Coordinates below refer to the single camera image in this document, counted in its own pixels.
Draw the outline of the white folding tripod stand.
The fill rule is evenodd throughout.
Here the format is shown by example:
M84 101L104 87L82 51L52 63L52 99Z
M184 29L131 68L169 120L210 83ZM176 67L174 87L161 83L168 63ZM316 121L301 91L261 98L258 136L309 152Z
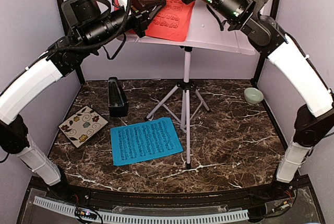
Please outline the white folding tripod stand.
M160 108L164 107L179 123L180 129L186 133L186 169L191 169L191 155L190 155L190 121L198 112L198 110L203 106L207 112L211 109L205 102L204 98L201 96L194 82L190 79L190 63L193 48L191 46L181 46L184 50L184 75L183 80L177 83L169 93L158 102L158 104L145 116L144 120L148 121L152 118L154 113ZM165 102L178 90L182 90L182 111L181 118L179 119L174 112L169 109ZM193 114L190 113L190 91L194 89L195 95L199 99L199 106L196 108Z

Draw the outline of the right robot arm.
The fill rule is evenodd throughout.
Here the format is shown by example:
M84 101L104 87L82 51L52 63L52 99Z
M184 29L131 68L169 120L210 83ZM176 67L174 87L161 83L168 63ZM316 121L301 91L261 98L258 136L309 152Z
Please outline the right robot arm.
M195 0L181 0L189 4ZM333 128L333 92L292 36L270 16L260 13L268 0L203 0L228 22L229 30L243 32L250 44L290 81L305 104L298 109L295 133L280 162L276 180L266 189L271 200L287 190L309 151Z

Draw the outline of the red sheet music page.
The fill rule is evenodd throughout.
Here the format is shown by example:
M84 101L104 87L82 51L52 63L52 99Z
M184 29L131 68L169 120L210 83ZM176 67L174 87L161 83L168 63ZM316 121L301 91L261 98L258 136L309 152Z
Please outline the red sheet music page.
M139 38L130 31L126 34L127 41L162 44L185 42L194 5L194 2L185 5L181 0L166 0L166 6L156 15L146 30L146 36Z

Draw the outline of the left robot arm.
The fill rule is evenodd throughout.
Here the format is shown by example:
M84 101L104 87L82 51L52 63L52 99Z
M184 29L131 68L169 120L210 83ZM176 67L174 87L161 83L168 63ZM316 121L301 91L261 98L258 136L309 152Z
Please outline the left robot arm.
M112 11L108 0L66 0L62 11L69 25L68 35L52 44L1 93L1 147L17 156L32 172L53 186L62 201L74 190L66 176L28 133L20 112L43 90L66 77L90 54L127 31L143 37L166 0L120 0L122 8Z

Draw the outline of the white perforated music stand desk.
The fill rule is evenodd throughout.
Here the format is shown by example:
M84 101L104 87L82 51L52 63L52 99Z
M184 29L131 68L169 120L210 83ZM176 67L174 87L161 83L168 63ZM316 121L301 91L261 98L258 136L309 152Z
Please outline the white perforated music stand desk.
M181 44L196 48L254 55L255 50L240 31L220 30L218 22L207 10L205 2L196 0L192 10L188 35Z

